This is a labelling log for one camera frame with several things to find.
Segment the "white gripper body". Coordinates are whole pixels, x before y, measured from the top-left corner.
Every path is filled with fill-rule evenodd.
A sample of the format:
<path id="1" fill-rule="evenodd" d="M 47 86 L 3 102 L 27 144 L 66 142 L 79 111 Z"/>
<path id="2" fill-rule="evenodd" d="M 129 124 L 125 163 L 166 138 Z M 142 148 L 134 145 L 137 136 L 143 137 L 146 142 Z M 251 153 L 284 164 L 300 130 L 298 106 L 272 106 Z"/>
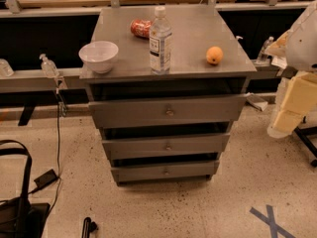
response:
<path id="1" fill-rule="evenodd" d="M 306 115 L 317 104 L 317 74 L 300 72 L 289 82 L 281 109 Z"/>

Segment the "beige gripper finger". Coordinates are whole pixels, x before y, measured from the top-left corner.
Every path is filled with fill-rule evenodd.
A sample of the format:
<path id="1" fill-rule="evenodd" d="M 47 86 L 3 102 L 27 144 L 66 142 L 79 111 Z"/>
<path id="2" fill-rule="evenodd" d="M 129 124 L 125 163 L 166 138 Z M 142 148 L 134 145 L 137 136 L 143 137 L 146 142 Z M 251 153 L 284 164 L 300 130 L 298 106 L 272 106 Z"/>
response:
<path id="1" fill-rule="evenodd" d="M 291 135 L 302 120 L 303 115 L 274 109 L 266 131 L 273 138 L 284 138 Z"/>

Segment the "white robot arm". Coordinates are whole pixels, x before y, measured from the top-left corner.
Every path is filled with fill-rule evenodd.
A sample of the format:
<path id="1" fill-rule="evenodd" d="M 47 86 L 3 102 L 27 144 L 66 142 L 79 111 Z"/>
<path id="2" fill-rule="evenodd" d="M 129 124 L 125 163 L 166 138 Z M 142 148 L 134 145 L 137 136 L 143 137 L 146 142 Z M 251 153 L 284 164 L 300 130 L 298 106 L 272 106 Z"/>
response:
<path id="1" fill-rule="evenodd" d="M 278 85 L 267 127 L 271 137 L 283 138 L 317 105 L 317 1 L 307 6 L 267 52 L 285 58 L 287 65 L 297 70 L 295 76 L 283 78 Z"/>

